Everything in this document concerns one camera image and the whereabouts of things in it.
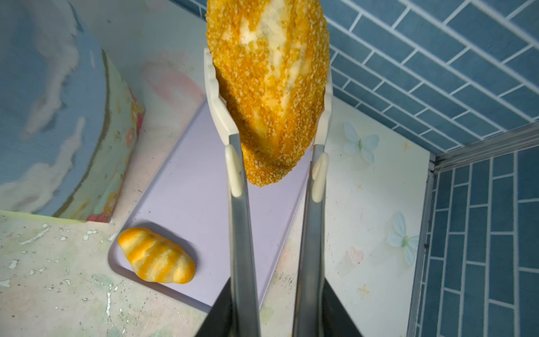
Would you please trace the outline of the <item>white paper gift bag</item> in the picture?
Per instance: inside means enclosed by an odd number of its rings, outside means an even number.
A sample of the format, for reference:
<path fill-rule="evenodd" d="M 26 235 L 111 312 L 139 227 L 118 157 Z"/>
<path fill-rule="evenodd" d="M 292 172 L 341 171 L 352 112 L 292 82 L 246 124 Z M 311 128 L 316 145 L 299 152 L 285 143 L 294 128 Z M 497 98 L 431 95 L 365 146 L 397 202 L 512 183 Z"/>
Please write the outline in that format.
<path fill-rule="evenodd" d="M 144 114 L 70 2 L 1 3 L 1 210 L 108 222 Z"/>

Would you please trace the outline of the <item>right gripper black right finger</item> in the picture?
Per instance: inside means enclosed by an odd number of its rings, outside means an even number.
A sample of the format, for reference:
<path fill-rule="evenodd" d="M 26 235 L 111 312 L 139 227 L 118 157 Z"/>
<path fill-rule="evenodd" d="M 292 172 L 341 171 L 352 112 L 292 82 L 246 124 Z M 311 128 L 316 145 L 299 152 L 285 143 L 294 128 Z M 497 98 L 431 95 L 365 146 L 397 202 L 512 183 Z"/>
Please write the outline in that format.
<path fill-rule="evenodd" d="M 325 337 L 362 337 L 327 279 L 324 280 L 321 300 Z"/>

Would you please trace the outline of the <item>striped long bun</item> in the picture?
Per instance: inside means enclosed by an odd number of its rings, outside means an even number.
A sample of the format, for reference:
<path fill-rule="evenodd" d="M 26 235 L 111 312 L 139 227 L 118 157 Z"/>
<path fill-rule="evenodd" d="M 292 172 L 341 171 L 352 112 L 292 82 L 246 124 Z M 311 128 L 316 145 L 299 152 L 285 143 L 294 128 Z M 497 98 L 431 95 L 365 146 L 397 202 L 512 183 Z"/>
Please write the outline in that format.
<path fill-rule="evenodd" d="M 186 284 L 195 277 L 195 262 L 184 248 L 147 228 L 123 231 L 118 243 L 135 274 L 146 282 Z"/>

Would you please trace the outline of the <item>oval seeded loaf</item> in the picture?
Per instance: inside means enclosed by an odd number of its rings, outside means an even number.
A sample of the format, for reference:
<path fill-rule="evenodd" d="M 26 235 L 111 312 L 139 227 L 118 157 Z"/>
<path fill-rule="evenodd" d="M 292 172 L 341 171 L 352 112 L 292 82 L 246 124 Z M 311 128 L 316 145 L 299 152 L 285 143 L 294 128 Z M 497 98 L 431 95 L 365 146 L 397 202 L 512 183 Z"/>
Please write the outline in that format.
<path fill-rule="evenodd" d="M 329 33 L 319 1 L 209 1 L 207 45 L 248 181 L 279 182 L 324 112 Z"/>

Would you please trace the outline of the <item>metal kitchen tongs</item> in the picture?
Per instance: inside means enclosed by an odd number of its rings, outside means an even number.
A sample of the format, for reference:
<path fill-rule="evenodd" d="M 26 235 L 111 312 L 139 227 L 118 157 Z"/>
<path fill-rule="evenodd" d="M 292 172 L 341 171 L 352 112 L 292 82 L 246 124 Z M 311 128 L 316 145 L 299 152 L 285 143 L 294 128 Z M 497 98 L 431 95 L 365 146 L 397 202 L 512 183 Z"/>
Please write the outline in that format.
<path fill-rule="evenodd" d="M 209 110 L 225 146 L 229 201 L 232 328 L 229 336 L 261 334 L 246 169 L 237 125 L 219 93 L 211 52 L 204 50 L 204 82 Z M 325 151 L 332 115 L 333 90 L 326 84 L 307 180 L 298 266 L 294 336 L 323 336 L 324 230 L 329 158 Z"/>

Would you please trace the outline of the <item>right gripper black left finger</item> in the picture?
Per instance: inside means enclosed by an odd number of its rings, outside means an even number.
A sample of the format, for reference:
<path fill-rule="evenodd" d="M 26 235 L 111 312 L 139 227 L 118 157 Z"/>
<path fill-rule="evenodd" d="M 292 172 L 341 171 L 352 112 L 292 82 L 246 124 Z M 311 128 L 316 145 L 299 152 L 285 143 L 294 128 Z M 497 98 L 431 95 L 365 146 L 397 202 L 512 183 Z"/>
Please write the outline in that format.
<path fill-rule="evenodd" d="M 203 321 L 196 337 L 228 337 L 232 328 L 232 288 L 230 279 Z"/>

